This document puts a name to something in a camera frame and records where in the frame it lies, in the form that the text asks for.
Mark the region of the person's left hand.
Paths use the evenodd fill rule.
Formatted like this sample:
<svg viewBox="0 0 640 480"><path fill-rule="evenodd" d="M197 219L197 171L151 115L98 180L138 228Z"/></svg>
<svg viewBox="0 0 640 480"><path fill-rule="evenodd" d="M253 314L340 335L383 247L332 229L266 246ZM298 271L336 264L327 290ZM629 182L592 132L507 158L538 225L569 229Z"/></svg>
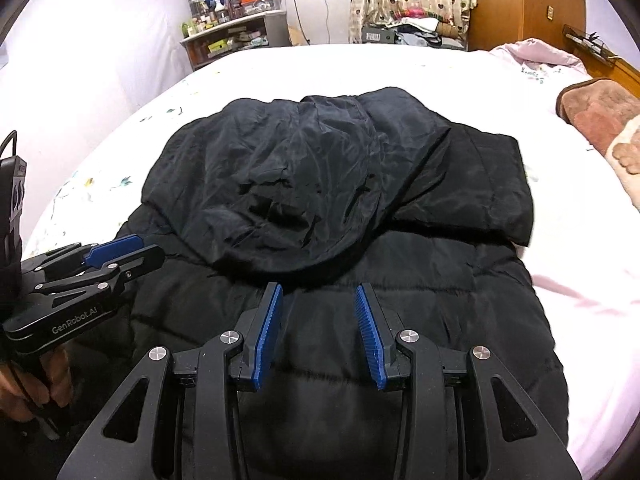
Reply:
<svg viewBox="0 0 640 480"><path fill-rule="evenodd" d="M16 422L29 422L35 414L28 406L26 393L38 405L53 400L58 406L70 404L74 387L70 374L70 359L64 347L58 347L41 358L50 385L46 386L32 374L21 370L11 372L8 363L1 363L1 413Z"/></svg>

